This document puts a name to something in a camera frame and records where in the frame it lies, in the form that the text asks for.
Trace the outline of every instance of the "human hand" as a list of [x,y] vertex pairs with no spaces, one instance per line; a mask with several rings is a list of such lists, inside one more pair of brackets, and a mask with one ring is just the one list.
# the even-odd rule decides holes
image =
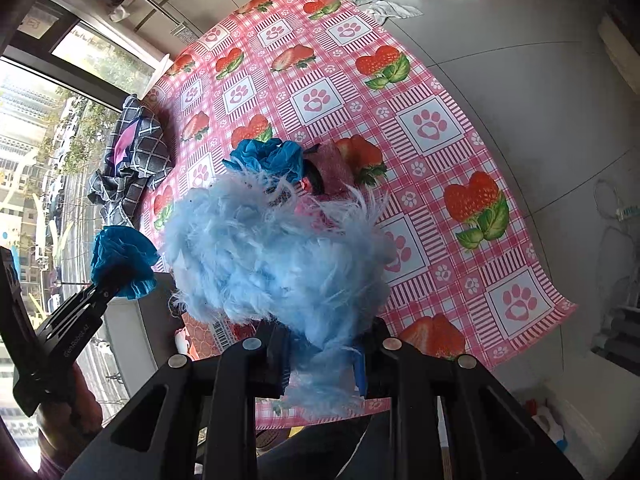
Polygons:
[[76,384],[78,416],[71,421],[71,407],[64,402],[43,402],[38,408],[38,425],[42,436],[40,449],[56,463],[68,467],[102,429],[102,408],[89,391],[80,367],[74,363],[72,373]]

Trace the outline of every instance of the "metal bolt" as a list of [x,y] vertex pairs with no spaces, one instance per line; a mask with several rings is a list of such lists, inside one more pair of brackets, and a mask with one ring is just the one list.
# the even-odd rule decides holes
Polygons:
[[169,357],[167,362],[171,368],[182,368],[187,364],[187,356],[183,354],[175,354]]
[[245,350],[257,350],[262,346],[262,341],[257,337],[249,337],[242,341],[242,348]]
[[477,364],[478,361],[476,361],[476,358],[469,354],[462,354],[458,358],[458,366],[460,366],[460,368],[471,370],[472,368],[475,368]]
[[387,350],[399,350],[402,346],[402,341],[400,341],[396,337],[387,337],[383,342],[382,346]]

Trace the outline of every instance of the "barcode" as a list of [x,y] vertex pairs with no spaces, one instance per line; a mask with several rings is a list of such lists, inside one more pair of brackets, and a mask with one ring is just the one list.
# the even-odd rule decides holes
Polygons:
[[231,346],[231,341],[229,341],[229,336],[226,333],[225,326],[221,321],[216,321],[211,325],[213,328],[213,334],[218,342],[218,347],[220,351],[225,351],[229,346]]

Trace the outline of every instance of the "blue scrunchie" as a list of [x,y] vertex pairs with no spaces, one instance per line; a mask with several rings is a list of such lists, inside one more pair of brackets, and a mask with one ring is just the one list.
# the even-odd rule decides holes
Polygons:
[[302,148],[292,140],[269,139],[261,142],[244,139],[238,144],[222,164],[228,170],[242,171],[245,168],[255,172],[265,171],[274,176],[284,176],[295,183],[302,179]]
[[103,227],[95,237],[91,281],[100,283],[100,279],[113,266],[124,264],[131,269],[131,281],[120,289],[117,296],[136,300],[156,288],[151,266],[159,259],[155,245],[141,232],[126,225],[109,225]]

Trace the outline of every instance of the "table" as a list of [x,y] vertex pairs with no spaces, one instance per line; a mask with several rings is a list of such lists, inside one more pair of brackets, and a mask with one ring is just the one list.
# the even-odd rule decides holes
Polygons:
[[[280,54],[297,44],[310,47],[313,56],[295,65]],[[384,45],[400,57],[386,48],[397,59],[383,70],[376,52]],[[221,161],[231,150],[233,130],[260,114],[275,137],[305,147],[360,133],[382,150],[388,171],[381,186],[390,200],[380,227],[398,247],[398,258],[386,267],[391,295],[381,313],[391,332],[444,314],[465,335],[466,351],[492,368],[575,309],[545,276],[511,191],[447,89],[350,2],[254,0],[183,54],[145,98],[163,124],[175,163],[140,208],[140,229],[160,250],[173,201],[225,171]],[[356,66],[362,56],[371,56],[368,68],[362,61]],[[488,175],[482,182],[472,178],[478,171]],[[489,218],[478,212],[472,225],[453,218],[462,212],[445,204],[452,184],[467,191],[484,186],[483,196],[494,205],[479,211],[493,208]],[[504,219],[504,208],[502,233],[497,218]],[[164,258],[157,270],[168,270]],[[251,333],[228,322],[209,327],[186,321],[201,357]],[[387,407],[376,400],[364,409]],[[300,410],[276,414],[268,402],[257,403],[256,422],[258,428],[305,423]]]

